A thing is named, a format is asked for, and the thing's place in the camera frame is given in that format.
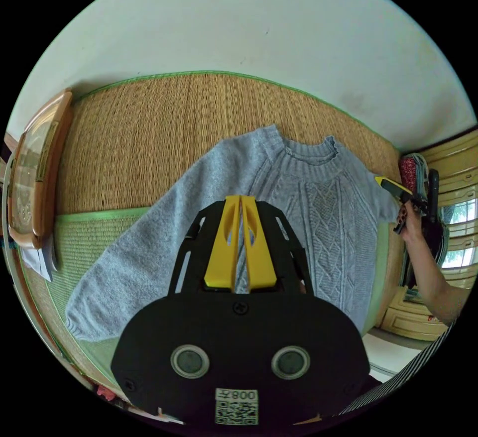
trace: black handle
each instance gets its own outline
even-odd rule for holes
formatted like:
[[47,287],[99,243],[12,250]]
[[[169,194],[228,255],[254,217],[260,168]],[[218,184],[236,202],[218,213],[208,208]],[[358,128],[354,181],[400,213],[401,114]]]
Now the black handle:
[[438,220],[438,191],[440,176],[431,168],[428,172],[428,216],[432,223]]

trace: green fabric trim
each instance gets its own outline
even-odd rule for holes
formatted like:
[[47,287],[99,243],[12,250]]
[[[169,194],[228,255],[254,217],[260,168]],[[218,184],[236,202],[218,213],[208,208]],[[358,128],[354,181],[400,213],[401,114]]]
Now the green fabric trim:
[[190,70],[190,71],[184,71],[184,72],[167,72],[167,73],[163,73],[163,74],[153,74],[153,75],[143,75],[143,76],[138,76],[138,77],[132,77],[131,79],[125,79],[125,80],[120,80],[118,82],[114,82],[112,84],[108,84],[108,85],[105,85],[103,87],[98,87],[97,89],[94,89],[90,92],[87,92],[86,94],[82,95],[81,97],[79,97],[76,102],[79,102],[83,99],[85,99],[86,97],[89,97],[90,95],[93,95],[93,94],[96,94],[97,92],[101,92],[103,90],[107,90],[107,89],[111,89],[113,87],[116,87],[118,85],[123,85],[123,84],[131,84],[133,82],[137,82],[139,80],[147,80],[147,79],[159,79],[159,78],[162,78],[162,77],[176,77],[176,76],[181,76],[181,75],[193,75],[193,74],[223,74],[223,75],[232,75],[232,76],[236,76],[236,77],[244,77],[246,79],[254,79],[254,80],[259,80],[260,82],[266,82],[268,84],[273,84],[273,85],[278,85],[279,87],[284,87],[288,90],[292,90],[294,92],[298,92],[300,94],[303,94],[303,95],[307,95],[308,97],[311,97],[315,100],[318,100],[319,102],[325,104],[325,105],[328,105],[330,107],[333,107],[335,110],[338,110],[342,113],[344,113],[345,115],[347,115],[348,117],[350,117],[351,119],[355,120],[356,122],[360,123],[362,126],[364,126],[367,130],[371,131],[373,134],[377,135],[378,137],[380,137],[381,139],[385,140],[387,143],[389,143],[392,147],[395,148],[395,145],[393,145],[392,142],[390,142],[389,140],[387,140],[386,138],[382,137],[380,134],[378,134],[377,132],[373,131],[369,126],[365,125],[361,120],[358,120],[357,118],[355,117],[352,117],[348,112],[346,112],[345,110],[342,110],[340,109],[339,107],[336,107],[335,105],[332,105],[331,103],[325,101],[325,100],[322,100],[318,97],[316,97],[315,95],[309,93],[309,92],[305,92],[303,90],[300,90],[300,89],[296,89],[295,87],[290,87],[288,85],[284,85],[284,84],[280,84],[279,82],[275,82],[273,80],[269,80],[269,79],[264,79],[262,77],[256,77],[254,75],[248,75],[248,74],[242,74],[240,72],[230,72],[230,71],[226,71],[226,70]]
[[30,293],[30,296],[31,296],[31,300],[33,301],[33,303],[35,304],[35,308],[38,312],[38,315],[40,316],[40,318],[42,319],[43,321],[43,324],[45,325],[45,328],[46,330],[48,331],[48,333],[50,334],[50,337],[52,339],[52,341],[56,344],[56,346],[58,347],[59,351],[61,352],[62,354],[62,357],[64,357],[69,364],[71,364],[72,366],[75,366],[76,367],[76,364],[73,362],[73,359],[71,358],[71,356],[65,351],[65,349],[60,345],[60,343],[58,342],[58,340],[56,339],[55,337],[55,334],[51,331],[51,329],[48,327],[45,319],[43,318],[43,316],[41,315],[41,312],[40,312],[40,309],[38,309],[38,305],[33,297],[33,294],[31,292],[31,288],[30,288],[30,285],[28,283],[28,278],[27,278],[27,274],[25,273],[25,267],[23,265],[23,260],[22,258],[19,259],[19,262],[20,262],[20,268],[21,268],[21,272],[23,273],[23,276],[25,278],[25,284],[26,284],[26,287],[28,288],[28,292]]
[[120,218],[140,218],[149,207],[128,208],[125,210],[103,210],[99,212],[72,213],[70,215],[57,215],[55,220],[59,223],[71,223],[78,221],[94,221]]

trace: label sticker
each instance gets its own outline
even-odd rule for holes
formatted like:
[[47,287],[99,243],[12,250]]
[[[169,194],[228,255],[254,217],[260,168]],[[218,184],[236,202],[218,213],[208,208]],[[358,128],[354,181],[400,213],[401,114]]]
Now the label sticker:
[[256,390],[216,389],[216,424],[255,426],[259,423]]

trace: yellow tool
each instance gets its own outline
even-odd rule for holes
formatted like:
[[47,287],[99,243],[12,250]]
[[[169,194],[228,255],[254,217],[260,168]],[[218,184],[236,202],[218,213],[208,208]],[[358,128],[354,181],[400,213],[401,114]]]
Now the yellow tool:
[[277,278],[264,230],[262,229],[255,199],[247,196],[226,197],[204,281],[210,288],[229,288],[234,292],[240,209],[242,209],[245,259],[249,277],[248,290],[250,292],[254,289],[272,288],[275,286]]

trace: white paper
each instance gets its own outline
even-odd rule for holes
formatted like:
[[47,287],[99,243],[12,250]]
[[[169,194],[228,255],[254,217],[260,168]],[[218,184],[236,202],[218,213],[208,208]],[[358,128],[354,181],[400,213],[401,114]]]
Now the white paper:
[[41,249],[20,248],[21,257],[24,264],[36,271],[40,276],[51,282],[52,271],[57,271],[57,262],[55,247],[53,244],[53,235]]

